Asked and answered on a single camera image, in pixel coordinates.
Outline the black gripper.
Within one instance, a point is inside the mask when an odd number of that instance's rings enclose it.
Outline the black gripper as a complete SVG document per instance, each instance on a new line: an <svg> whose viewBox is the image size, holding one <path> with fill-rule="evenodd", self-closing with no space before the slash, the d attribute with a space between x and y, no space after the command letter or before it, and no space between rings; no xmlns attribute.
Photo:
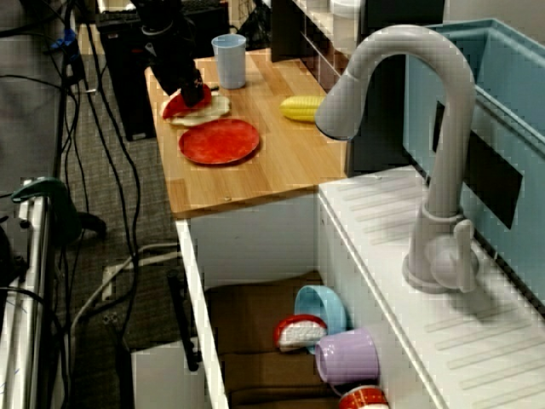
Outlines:
<svg viewBox="0 0 545 409"><path fill-rule="evenodd" d="M161 88L172 95L177 90L187 107L200 107L211 102L211 91L204 84L200 71L192 58L185 60L159 60L152 71Z"/></svg>

